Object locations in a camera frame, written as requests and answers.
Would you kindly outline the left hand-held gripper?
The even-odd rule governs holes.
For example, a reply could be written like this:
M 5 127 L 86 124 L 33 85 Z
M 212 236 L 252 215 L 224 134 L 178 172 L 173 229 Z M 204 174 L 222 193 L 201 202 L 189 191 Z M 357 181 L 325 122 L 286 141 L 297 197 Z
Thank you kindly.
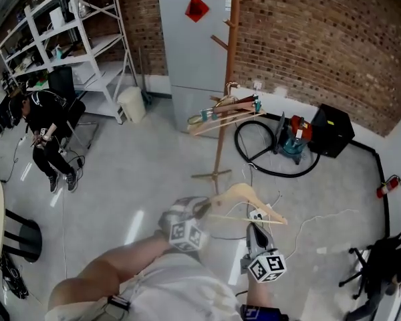
M 207 242 L 203 217 L 211 208 L 208 197 L 183 197 L 165 211 L 158 226 L 169 244 L 181 252 L 199 251 Z

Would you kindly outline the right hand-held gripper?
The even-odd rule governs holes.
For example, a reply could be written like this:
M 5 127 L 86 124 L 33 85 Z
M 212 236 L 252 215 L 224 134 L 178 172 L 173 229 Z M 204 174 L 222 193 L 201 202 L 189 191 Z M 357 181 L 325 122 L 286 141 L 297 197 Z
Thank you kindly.
M 257 283 L 265 283 L 277 280 L 287 271 L 284 256 L 262 226 L 248 224 L 246 246 L 247 254 L 240 260 L 242 274 L 251 274 Z

